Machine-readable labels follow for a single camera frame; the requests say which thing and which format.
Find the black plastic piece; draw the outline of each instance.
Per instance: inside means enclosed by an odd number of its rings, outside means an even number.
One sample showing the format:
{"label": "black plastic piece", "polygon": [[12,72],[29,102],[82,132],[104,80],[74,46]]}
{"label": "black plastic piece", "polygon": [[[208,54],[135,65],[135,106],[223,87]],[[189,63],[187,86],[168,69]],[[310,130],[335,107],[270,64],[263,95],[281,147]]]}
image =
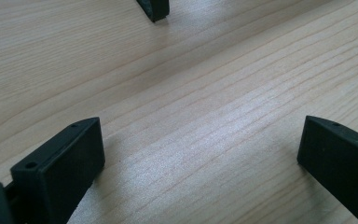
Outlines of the black plastic piece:
{"label": "black plastic piece", "polygon": [[169,0],[136,0],[147,17],[152,21],[159,21],[170,14]]}
{"label": "black plastic piece", "polygon": [[307,116],[297,160],[358,218],[357,132]]}
{"label": "black plastic piece", "polygon": [[0,223],[66,223],[103,166],[99,119],[73,123],[10,169]]}

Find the table surface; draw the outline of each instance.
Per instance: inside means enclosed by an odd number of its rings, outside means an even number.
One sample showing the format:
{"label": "table surface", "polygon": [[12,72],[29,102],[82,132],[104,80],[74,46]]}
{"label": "table surface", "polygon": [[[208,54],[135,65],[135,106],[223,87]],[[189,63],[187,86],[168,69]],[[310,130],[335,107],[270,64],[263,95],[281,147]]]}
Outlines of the table surface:
{"label": "table surface", "polygon": [[69,223],[358,223],[298,166],[306,115],[358,132],[358,1],[0,0],[0,181],[100,117]]}

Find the small hole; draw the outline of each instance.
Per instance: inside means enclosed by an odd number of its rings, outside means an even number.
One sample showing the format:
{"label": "small hole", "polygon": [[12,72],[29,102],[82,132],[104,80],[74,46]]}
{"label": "small hole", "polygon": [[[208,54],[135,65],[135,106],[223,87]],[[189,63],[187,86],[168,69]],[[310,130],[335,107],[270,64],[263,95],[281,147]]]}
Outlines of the small hole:
{"label": "small hole", "polygon": [[31,161],[31,162],[28,162],[28,163],[25,165],[25,168],[27,168],[27,169],[32,169],[32,168],[34,168],[34,167],[36,167],[36,166],[37,166],[37,163],[34,162],[34,161]]}

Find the light wood surface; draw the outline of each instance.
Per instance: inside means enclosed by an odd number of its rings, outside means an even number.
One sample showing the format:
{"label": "light wood surface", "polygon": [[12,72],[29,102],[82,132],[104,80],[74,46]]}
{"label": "light wood surface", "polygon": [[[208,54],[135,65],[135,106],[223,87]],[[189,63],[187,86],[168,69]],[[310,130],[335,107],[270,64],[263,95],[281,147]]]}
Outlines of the light wood surface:
{"label": "light wood surface", "polygon": [[358,1],[0,0],[0,181],[98,116],[69,223],[358,223],[296,162],[306,115],[358,132]]}

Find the wooden table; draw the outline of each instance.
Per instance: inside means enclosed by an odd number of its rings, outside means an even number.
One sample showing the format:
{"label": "wooden table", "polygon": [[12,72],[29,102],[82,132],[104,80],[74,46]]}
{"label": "wooden table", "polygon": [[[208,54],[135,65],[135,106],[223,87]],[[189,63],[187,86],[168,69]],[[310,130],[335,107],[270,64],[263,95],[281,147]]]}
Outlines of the wooden table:
{"label": "wooden table", "polygon": [[357,223],[298,166],[306,115],[358,132],[358,1],[0,0],[0,181],[101,118],[69,223]]}

